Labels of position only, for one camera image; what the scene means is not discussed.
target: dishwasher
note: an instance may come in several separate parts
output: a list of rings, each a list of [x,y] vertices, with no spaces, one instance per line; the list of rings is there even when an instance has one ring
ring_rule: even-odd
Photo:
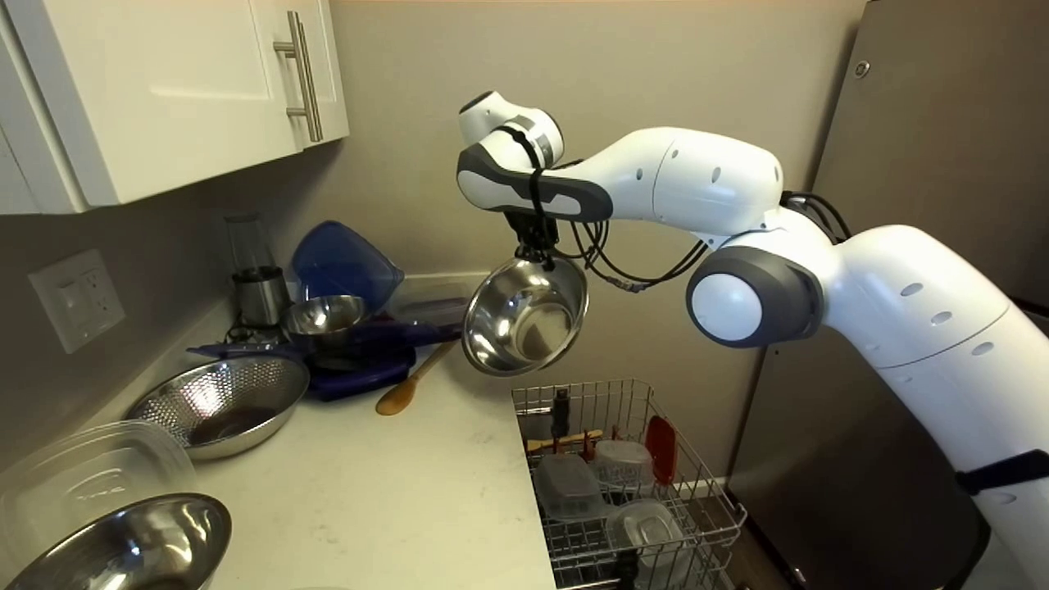
[[[513,401],[556,587],[733,587],[727,562],[746,512],[725,491],[725,478],[678,444],[651,386],[535,382],[513,386]]]

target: cabinet handle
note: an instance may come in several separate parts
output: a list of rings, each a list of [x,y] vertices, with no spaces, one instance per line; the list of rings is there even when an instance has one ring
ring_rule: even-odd
[[[306,117],[307,138],[321,141],[324,129],[321,129],[321,109],[317,109],[317,88],[314,88],[314,70],[307,62],[307,40],[306,40],[306,26],[298,19],[294,9],[290,9],[290,31],[292,31],[292,43],[272,43],[272,48],[281,60],[294,60],[294,76],[298,76],[298,88],[302,88],[302,109],[290,109],[290,117]]]

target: wire rack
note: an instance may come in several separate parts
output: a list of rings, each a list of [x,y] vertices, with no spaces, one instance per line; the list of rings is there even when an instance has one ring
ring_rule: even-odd
[[[596,439],[647,444],[649,424],[658,417],[655,393],[636,380],[514,386],[513,398],[531,466],[547,452],[581,452],[591,458]],[[543,515],[556,587],[731,590],[725,566],[746,512],[731,501],[725,478],[718,478],[689,446],[675,444],[673,466],[673,478],[655,484],[647,499],[670,509],[683,527],[678,542],[624,548],[606,536],[604,519],[564,523]],[[606,491],[604,501],[616,509],[636,501],[636,496]]]

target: refrigerator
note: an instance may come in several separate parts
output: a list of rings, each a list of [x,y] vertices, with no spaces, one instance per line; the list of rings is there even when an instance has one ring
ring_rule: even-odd
[[[1045,307],[1045,56],[1043,0],[871,0],[810,191],[851,233],[920,226]],[[960,587],[990,536],[932,436],[832,331],[765,350],[727,489],[792,587]]]

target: wooden spoon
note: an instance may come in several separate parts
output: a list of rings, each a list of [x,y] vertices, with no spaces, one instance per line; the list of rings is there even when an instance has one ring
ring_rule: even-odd
[[[408,380],[401,380],[395,391],[387,391],[374,411],[380,417],[396,417],[401,411],[408,411],[418,398],[418,382],[421,378],[454,346],[454,340],[439,345],[421,368],[418,374],[409,374]]]

